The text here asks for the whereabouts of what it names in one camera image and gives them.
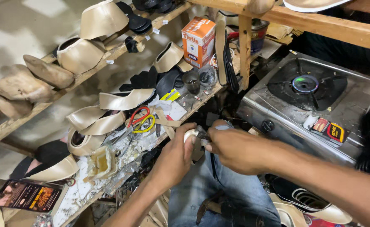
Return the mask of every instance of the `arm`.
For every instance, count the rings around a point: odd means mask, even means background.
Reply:
[[[165,145],[153,169],[136,191],[102,227],[137,227],[157,198],[178,184],[191,167],[194,137],[184,144],[185,132],[196,127],[194,123],[179,127],[175,137]]]
[[[245,175],[273,173],[350,213],[370,227],[370,175],[321,161],[281,142],[243,131],[209,129],[212,152],[223,165]]]

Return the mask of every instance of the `left hand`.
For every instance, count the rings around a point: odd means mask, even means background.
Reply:
[[[184,136],[188,130],[194,128],[196,128],[196,123],[187,123],[178,127],[175,137],[162,149],[149,173],[150,181],[158,187],[160,193],[180,183],[191,168],[191,155],[196,138],[191,136],[184,144]]]

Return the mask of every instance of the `leg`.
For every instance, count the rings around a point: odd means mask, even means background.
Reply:
[[[212,197],[218,190],[218,183],[212,174],[210,153],[205,152],[182,181],[172,187],[168,206],[168,226],[190,227],[196,226],[196,216],[202,202]],[[231,226],[220,214],[206,212],[199,227]]]
[[[223,120],[215,121],[213,127],[218,130],[234,128]],[[278,212],[257,176],[241,175],[230,170],[220,163],[218,155],[214,155],[214,164],[217,178],[222,183],[220,187],[226,195],[230,196],[236,204],[262,216],[265,219],[265,226],[280,226]]]

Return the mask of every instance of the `small glass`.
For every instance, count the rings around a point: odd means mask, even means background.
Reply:
[[[200,78],[196,71],[189,71],[182,76],[186,88],[191,94],[197,95],[200,92]]]

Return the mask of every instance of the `stove knob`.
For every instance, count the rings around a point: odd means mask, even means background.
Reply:
[[[274,129],[274,123],[271,120],[264,120],[261,124],[263,133],[268,133],[270,131],[273,131]]]

